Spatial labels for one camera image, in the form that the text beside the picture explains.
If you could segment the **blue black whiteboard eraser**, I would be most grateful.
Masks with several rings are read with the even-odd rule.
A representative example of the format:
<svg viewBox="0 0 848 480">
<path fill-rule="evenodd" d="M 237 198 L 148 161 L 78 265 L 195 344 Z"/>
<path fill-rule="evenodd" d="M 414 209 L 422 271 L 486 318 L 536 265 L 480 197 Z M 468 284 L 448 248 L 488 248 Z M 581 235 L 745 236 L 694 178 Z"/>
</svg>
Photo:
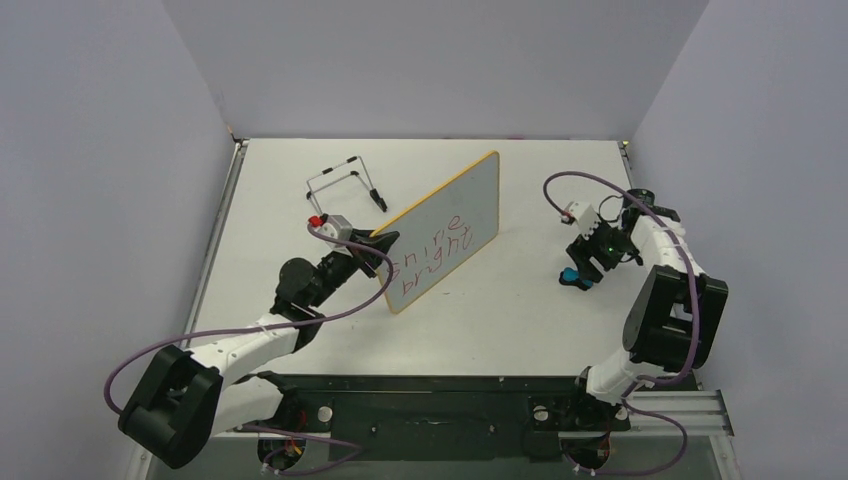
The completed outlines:
<svg viewBox="0 0 848 480">
<path fill-rule="evenodd" d="M 575 287 L 581 291 L 588 291 L 594 285 L 593 281 L 581 278 L 579 272 L 571 267 L 561 271 L 558 282 L 562 286 Z"/>
</svg>

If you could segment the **yellow framed whiteboard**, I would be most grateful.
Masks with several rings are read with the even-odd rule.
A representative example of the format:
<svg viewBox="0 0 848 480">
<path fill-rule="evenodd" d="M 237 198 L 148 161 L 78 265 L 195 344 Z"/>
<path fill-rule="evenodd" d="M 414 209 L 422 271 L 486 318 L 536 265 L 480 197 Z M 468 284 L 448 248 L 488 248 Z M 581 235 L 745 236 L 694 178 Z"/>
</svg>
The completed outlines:
<svg viewBox="0 0 848 480">
<path fill-rule="evenodd" d="M 389 311 L 399 314 L 465 263 L 500 230 L 500 153 L 492 150 L 372 232 L 398 239 L 378 271 Z"/>
</svg>

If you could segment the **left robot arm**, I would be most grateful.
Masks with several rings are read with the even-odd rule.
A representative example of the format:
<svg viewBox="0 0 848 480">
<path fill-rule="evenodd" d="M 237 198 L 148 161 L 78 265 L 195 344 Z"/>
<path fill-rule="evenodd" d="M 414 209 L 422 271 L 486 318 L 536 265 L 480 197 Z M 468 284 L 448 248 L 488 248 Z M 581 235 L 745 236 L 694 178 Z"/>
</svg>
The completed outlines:
<svg viewBox="0 0 848 480">
<path fill-rule="evenodd" d="M 125 406 L 104 396 L 120 432 L 181 468 L 223 431 L 256 420 L 275 430 L 295 423 L 296 399 L 257 368 L 307 346 L 329 320 L 317 307 L 355 273 L 374 278 L 381 265 L 390 266 L 388 253 L 401 237 L 329 225 L 307 230 L 330 243 L 330 252 L 318 264 L 286 261 L 271 308 L 251 326 L 211 330 L 211 342 L 199 347 L 181 348 L 181 337 L 148 347 L 153 357 Z"/>
</svg>

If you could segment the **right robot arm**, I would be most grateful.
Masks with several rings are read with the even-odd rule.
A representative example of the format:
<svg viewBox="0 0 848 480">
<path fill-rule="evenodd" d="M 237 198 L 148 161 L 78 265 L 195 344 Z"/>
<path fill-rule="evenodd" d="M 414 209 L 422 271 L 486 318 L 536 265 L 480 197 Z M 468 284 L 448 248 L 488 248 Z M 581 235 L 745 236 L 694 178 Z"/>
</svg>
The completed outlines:
<svg viewBox="0 0 848 480">
<path fill-rule="evenodd" d="M 621 348 L 589 367 L 585 388 L 563 402 L 566 418 L 578 427 L 598 420 L 603 402 L 620 404 L 629 387 L 653 386 L 656 378 L 686 366 L 697 369 L 709 356 L 728 286 L 694 260 L 678 213 L 654 200 L 649 190 L 629 190 L 617 225 L 588 202 L 570 202 L 561 216 L 579 233 L 566 249 L 573 264 L 560 273 L 560 284 L 587 291 L 628 260 L 647 272 L 625 320 Z"/>
</svg>

